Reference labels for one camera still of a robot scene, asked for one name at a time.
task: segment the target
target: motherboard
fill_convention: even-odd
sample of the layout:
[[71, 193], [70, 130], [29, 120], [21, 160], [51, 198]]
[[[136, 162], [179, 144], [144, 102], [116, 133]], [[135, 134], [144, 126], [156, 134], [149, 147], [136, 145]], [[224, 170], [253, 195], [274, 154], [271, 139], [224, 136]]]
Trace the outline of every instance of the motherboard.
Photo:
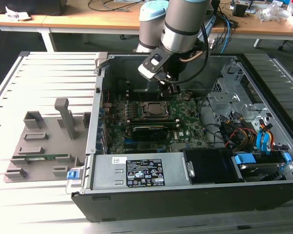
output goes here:
[[107, 154], [179, 152], [208, 147], [197, 103], [188, 94], [169, 100], [132, 101], [118, 96], [105, 105]]

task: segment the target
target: gray floor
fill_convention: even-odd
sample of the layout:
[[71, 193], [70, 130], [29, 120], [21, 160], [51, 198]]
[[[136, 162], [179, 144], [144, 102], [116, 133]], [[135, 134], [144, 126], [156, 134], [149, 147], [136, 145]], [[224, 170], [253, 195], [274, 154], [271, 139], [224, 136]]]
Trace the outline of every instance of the gray floor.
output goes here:
[[[58, 51], [109, 51], [131, 52], [138, 44], [138, 36], [126, 35], [89, 35], [89, 43], [84, 44], [81, 34], [53, 34]], [[226, 53], [267, 53], [276, 56], [291, 72], [293, 70], [293, 43], [284, 45], [278, 51], [282, 41], [264, 40], [261, 47], [253, 48], [253, 39], [232, 39]], [[20, 51], [45, 51], [44, 43], [38, 33], [0, 32], [0, 83], [13, 65]]]

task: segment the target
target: power supply label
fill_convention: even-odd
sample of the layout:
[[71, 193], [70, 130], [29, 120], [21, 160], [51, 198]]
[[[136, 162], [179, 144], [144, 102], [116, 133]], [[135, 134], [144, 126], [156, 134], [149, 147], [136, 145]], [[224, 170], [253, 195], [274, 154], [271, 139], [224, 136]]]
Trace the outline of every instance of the power supply label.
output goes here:
[[162, 160], [127, 160], [126, 184], [130, 188], [164, 186], [165, 180]]

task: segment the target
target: desk leg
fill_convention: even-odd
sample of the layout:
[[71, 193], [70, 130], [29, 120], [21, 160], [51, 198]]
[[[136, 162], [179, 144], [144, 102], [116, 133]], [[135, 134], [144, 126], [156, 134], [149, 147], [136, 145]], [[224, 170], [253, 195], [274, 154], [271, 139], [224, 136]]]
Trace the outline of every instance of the desk leg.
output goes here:
[[85, 44], [87, 44], [89, 42], [87, 33], [83, 33], [83, 41]]
[[39, 28], [38, 32], [40, 32], [42, 35], [42, 39], [45, 44], [45, 47], [47, 48], [47, 51], [48, 52], [57, 51], [55, 44], [54, 44], [52, 34], [50, 33], [49, 28]]
[[262, 39], [256, 39], [255, 43], [254, 43], [254, 48], [258, 48], [260, 46], [260, 43], [262, 42]]
[[210, 33], [209, 34], [209, 47], [212, 48], [214, 46], [215, 41], [218, 38], [218, 33]]

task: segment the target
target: blue cable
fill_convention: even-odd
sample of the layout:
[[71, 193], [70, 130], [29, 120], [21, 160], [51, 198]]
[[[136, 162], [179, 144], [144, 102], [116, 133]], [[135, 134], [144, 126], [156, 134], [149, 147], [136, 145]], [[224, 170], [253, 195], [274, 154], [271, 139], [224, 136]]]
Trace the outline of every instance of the blue cable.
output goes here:
[[221, 50], [221, 54], [223, 53], [223, 51], [224, 51], [224, 49], [226, 48], [226, 46], [227, 46], [227, 43], [228, 43], [228, 38], [229, 38], [229, 34], [230, 34], [230, 23], [229, 23], [229, 21], [225, 18], [225, 17], [221, 17], [221, 18], [223, 18], [226, 22], [227, 22], [227, 26], [228, 26], [228, 33], [227, 33], [227, 38], [226, 38], [226, 41], [225, 41], [225, 44], [224, 44], [224, 47], [223, 47], [223, 49]]

